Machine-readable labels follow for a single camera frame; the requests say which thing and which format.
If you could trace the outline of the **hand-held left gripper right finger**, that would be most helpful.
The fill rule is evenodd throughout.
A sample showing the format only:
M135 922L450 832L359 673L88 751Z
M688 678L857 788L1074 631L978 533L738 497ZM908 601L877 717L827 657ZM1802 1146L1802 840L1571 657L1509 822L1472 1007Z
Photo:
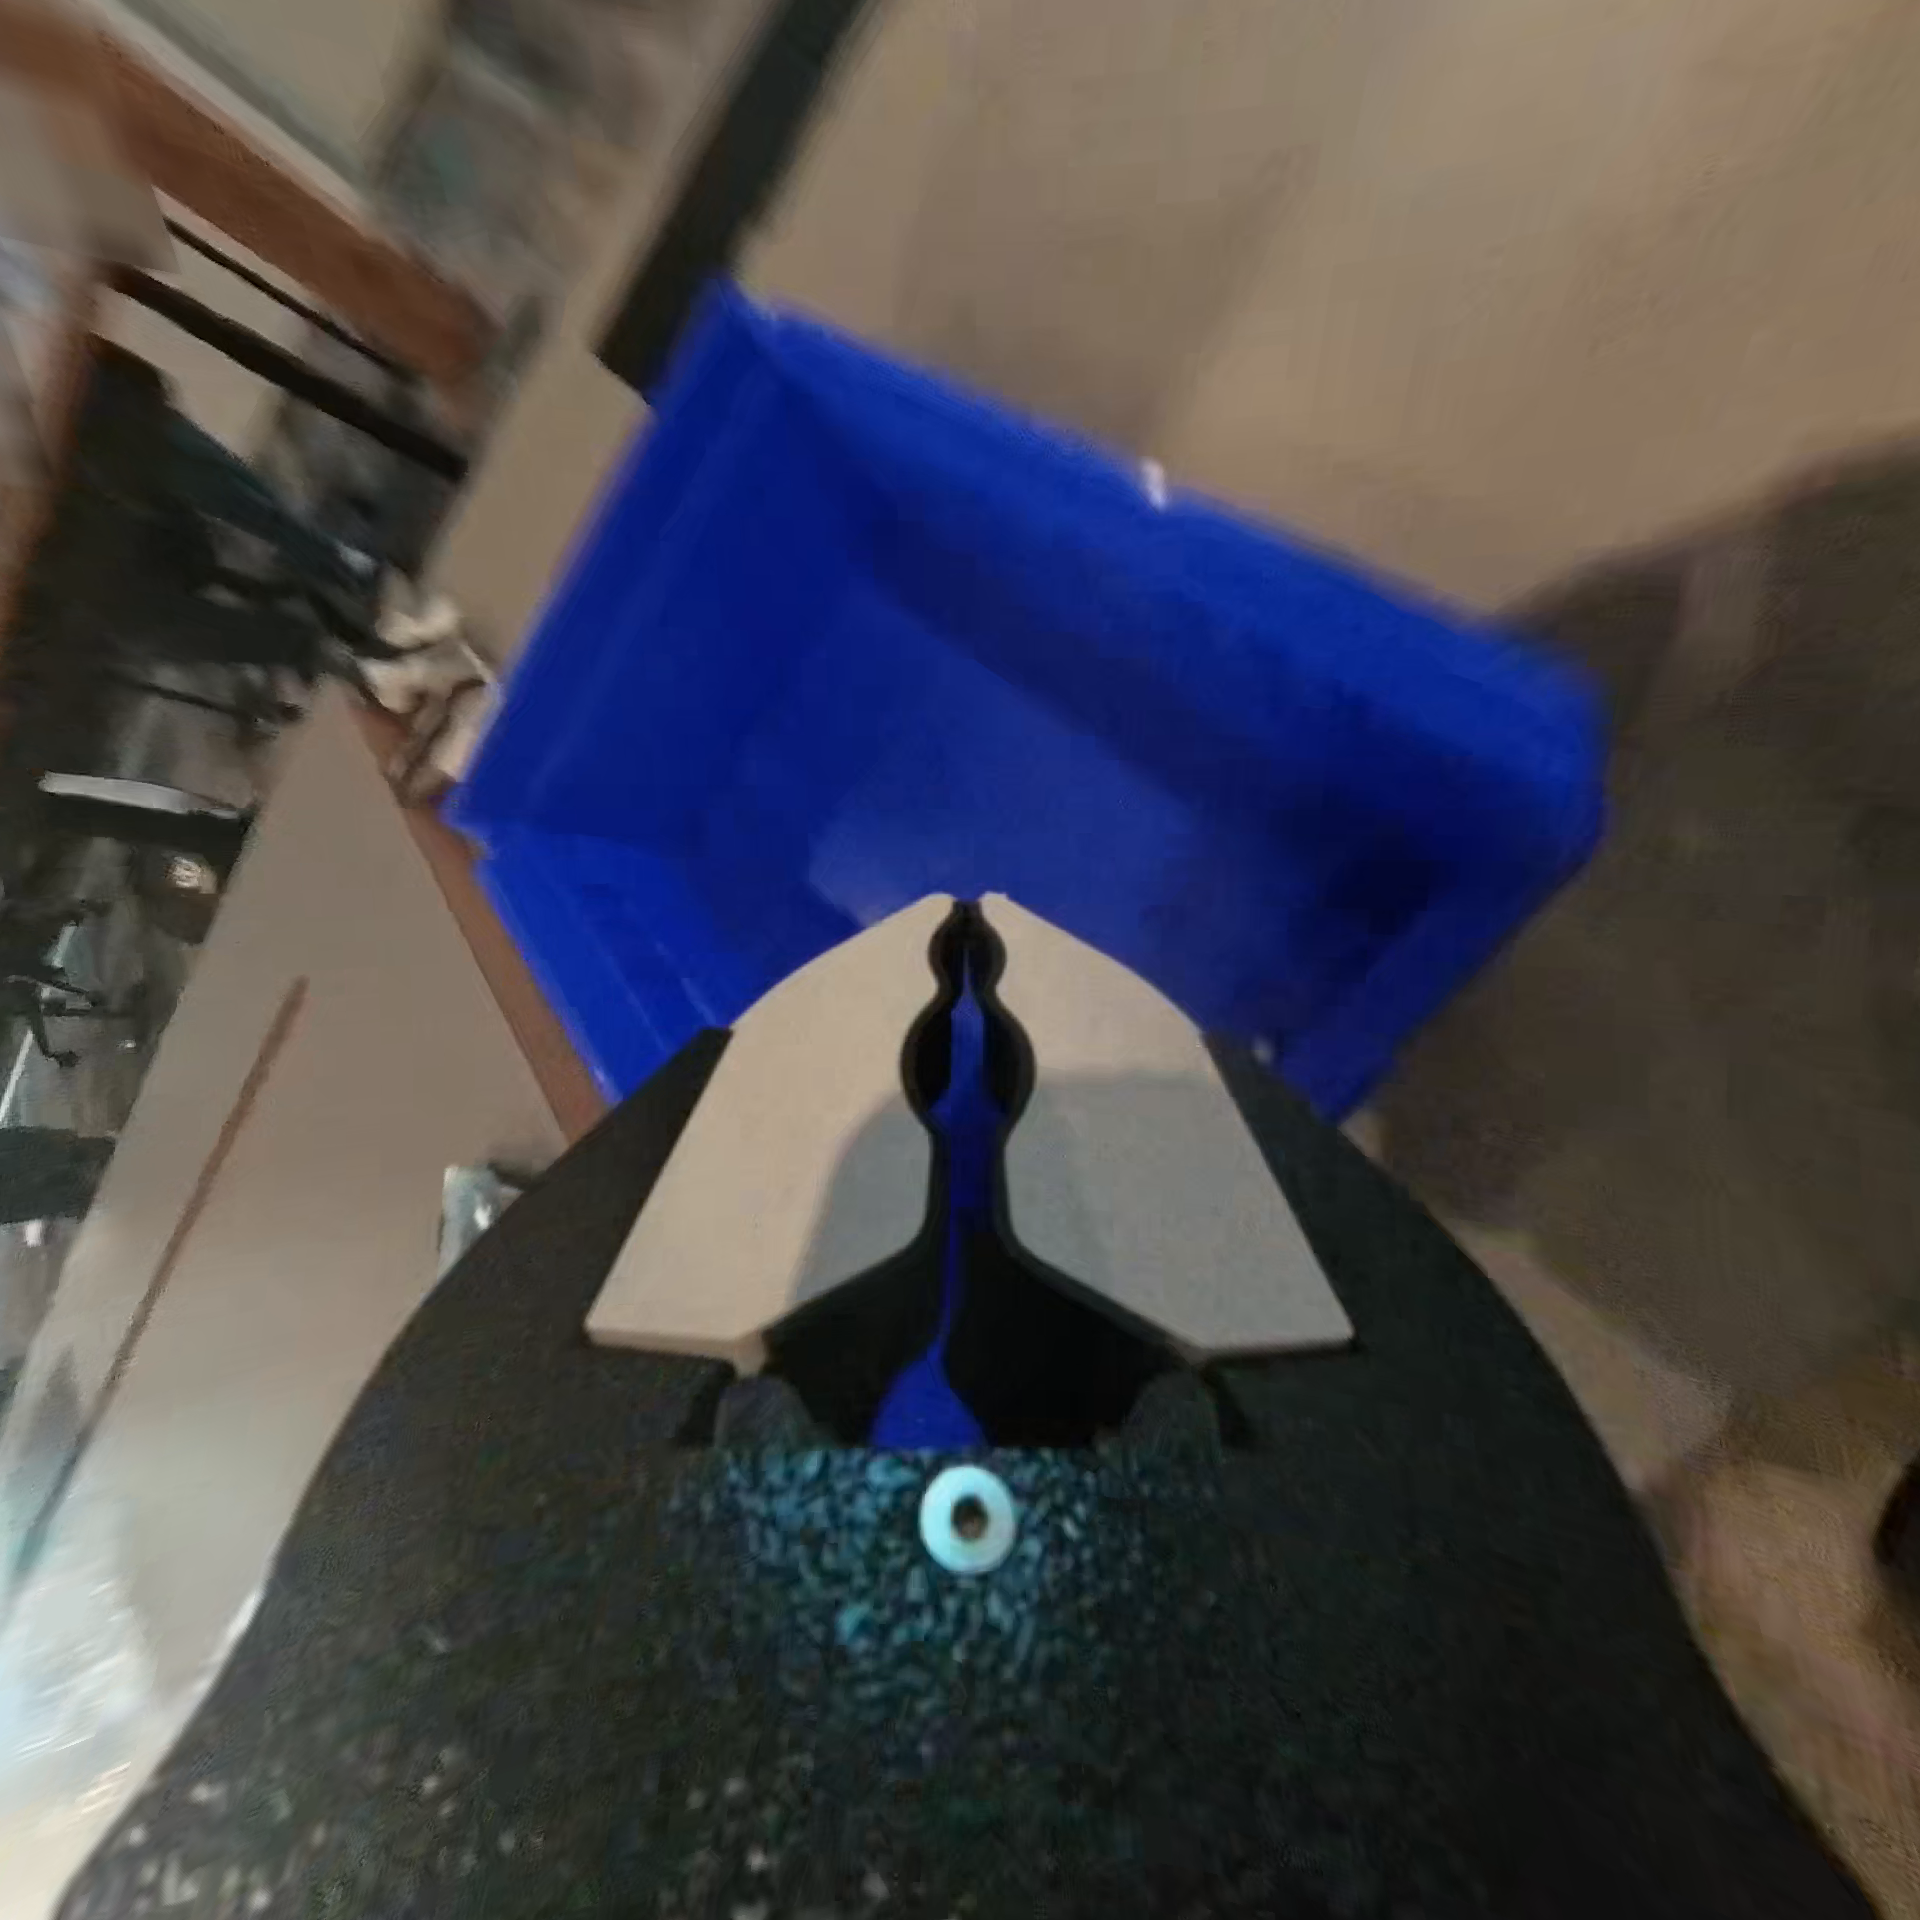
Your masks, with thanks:
M1353 1321L1203 1030L1013 898L981 909L1024 1039L1001 1149L1019 1248L1192 1360L1348 1349Z

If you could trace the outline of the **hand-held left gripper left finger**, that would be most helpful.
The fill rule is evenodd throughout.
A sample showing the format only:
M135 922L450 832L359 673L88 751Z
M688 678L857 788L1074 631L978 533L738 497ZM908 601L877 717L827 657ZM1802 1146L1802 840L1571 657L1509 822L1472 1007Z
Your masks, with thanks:
M603 1349L752 1373L768 1328L921 1231L932 1140L905 1041L955 900L925 895L824 951L732 1026L594 1297Z

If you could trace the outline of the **blue plastic bin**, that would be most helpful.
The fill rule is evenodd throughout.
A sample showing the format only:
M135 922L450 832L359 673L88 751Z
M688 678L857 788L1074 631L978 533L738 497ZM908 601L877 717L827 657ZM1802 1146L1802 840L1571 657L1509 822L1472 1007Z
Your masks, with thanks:
M983 898L1173 998L1289 1200L1234 1074L1311 1127L1355 1113L1596 850L1603 757L1575 670L725 287L449 816L613 1096L955 900L903 1052L925 1222L759 1372L855 1441L1048 1448L1171 1369L1363 1335L1192 1360L1019 1248Z

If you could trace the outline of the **small shiny metal object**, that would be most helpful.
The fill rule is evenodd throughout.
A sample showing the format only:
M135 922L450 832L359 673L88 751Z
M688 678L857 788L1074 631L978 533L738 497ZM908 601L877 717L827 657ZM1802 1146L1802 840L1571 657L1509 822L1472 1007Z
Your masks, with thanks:
M436 1277L457 1265L527 1190L528 1175L499 1164L445 1165L440 1188Z

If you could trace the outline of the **black and white object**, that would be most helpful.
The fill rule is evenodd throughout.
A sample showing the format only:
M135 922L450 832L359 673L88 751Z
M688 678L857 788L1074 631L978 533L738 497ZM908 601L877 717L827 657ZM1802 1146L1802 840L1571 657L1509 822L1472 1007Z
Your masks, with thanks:
M408 807L435 807L468 774L499 700L495 663L468 639L465 609L444 592L387 608L378 648L353 672L363 700L399 729L385 773Z

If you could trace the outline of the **black desk strip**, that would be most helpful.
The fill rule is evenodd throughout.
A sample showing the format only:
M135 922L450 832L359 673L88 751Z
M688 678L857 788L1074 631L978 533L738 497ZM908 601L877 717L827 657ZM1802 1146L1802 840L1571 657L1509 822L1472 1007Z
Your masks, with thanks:
M688 319L733 271L871 12L871 2L770 4L737 58L594 346L640 399L657 398Z

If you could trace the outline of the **brown wooden desk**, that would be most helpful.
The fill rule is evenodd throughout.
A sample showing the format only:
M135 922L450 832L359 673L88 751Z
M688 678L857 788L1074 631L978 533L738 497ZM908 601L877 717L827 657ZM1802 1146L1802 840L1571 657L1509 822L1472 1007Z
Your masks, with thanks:
M5 74L92 114L112 160L415 373L452 390L484 366L495 328L467 292L88 12L5 4Z

